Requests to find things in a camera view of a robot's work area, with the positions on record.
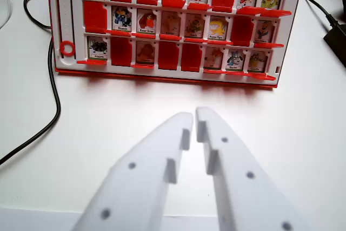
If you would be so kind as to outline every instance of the guess who game board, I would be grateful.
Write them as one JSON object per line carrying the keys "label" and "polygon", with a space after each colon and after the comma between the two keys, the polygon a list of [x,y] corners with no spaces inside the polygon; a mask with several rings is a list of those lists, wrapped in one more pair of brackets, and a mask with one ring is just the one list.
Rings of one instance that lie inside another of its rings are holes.
{"label": "guess who game board", "polygon": [[277,87],[298,0],[50,0],[59,72]]}

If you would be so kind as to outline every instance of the white table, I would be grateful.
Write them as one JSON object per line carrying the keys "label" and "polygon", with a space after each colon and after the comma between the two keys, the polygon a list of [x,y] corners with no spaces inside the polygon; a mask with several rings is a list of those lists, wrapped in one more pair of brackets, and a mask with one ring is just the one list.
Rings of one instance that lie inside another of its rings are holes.
{"label": "white table", "polygon": [[[341,0],[317,1],[333,15],[342,12]],[[11,2],[12,17],[0,30],[0,157],[55,113],[50,34],[26,17],[23,0]],[[0,6],[3,19],[5,0]],[[49,24],[48,0],[31,0],[29,9]],[[344,229],[346,69],[323,40],[323,26],[329,28],[324,15],[300,0],[273,90],[56,74],[61,118],[0,167],[0,207],[82,212],[116,160],[171,115],[202,105],[234,128],[311,230]],[[178,185],[170,187],[167,215],[216,215],[195,139],[183,154]]]}

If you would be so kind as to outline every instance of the yellow cartoon character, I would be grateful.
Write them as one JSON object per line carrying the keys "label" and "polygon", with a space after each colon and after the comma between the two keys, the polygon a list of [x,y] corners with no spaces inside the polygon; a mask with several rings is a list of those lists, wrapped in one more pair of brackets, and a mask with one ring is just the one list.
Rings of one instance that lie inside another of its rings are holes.
{"label": "yellow cartoon character", "polygon": [[211,21],[209,25],[210,31],[213,35],[222,36],[224,33],[226,33],[225,25],[219,20]]}
{"label": "yellow cartoon character", "polygon": [[262,8],[278,8],[279,0],[262,0]]}

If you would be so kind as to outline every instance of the black wire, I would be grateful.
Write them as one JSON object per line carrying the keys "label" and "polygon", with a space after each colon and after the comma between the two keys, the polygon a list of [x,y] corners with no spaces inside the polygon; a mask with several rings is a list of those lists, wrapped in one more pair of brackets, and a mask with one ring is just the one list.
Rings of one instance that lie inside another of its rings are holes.
{"label": "black wire", "polygon": [[[49,27],[40,23],[36,19],[34,19],[28,9],[26,8],[26,4],[28,3],[28,0],[24,0],[24,9],[26,14],[29,16],[29,18],[37,24],[39,27],[42,29],[48,29]],[[23,150],[25,147],[27,147],[29,144],[31,144],[33,141],[38,139],[40,136],[42,136],[47,130],[49,130],[52,126],[55,125],[55,123],[58,121],[60,114],[61,114],[61,104],[60,104],[60,99],[59,99],[59,94],[56,89],[55,81],[54,81],[54,73],[53,73],[53,65],[52,65],[52,54],[53,54],[53,41],[52,38],[50,39],[49,43],[49,49],[48,49],[48,72],[49,72],[49,80],[50,84],[52,86],[53,94],[54,94],[54,99],[56,103],[56,113],[53,119],[41,130],[39,131],[36,135],[34,135],[32,138],[27,140],[26,142],[22,143],[20,146],[18,146],[16,149],[12,150],[9,152],[7,155],[5,155],[3,158],[0,159],[0,165],[5,163],[7,160],[9,160],[11,157],[13,157],[15,154],[17,154],[19,151]]]}
{"label": "black wire", "polygon": [[24,6],[24,11],[25,11],[26,15],[29,17],[29,19],[43,29],[51,29],[50,26],[42,24],[41,22],[39,22],[38,20],[36,20],[32,17],[31,13],[29,13],[29,10],[28,10],[28,1],[29,0],[24,0],[23,6]]}
{"label": "black wire", "polygon": [[324,9],[320,4],[318,4],[315,0],[308,0],[310,1],[312,4],[314,4],[315,6],[317,6],[326,16],[327,20],[329,21],[330,25],[332,27],[334,27],[336,24],[338,24],[338,21],[335,20],[335,18],[329,14],[326,9]]}

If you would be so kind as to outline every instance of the red ring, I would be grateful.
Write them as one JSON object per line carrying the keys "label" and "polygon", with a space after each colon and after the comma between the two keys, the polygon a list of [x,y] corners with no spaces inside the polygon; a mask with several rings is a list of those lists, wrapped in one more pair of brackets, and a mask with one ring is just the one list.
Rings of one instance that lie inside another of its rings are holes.
{"label": "red ring", "polygon": [[[65,51],[65,45],[71,46],[71,47],[72,47],[72,52],[66,52],[66,51]],[[70,41],[63,41],[63,42],[61,42],[61,44],[60,44],[60,51],[61,51],[61,53],[62,53],[63,55],[70,57],[70,56],[72,56],[72,55],[74,55],[74,54],[76,53],[76,48],[75,48],[75,45],[74,45],[73,42],[70,42]]]}

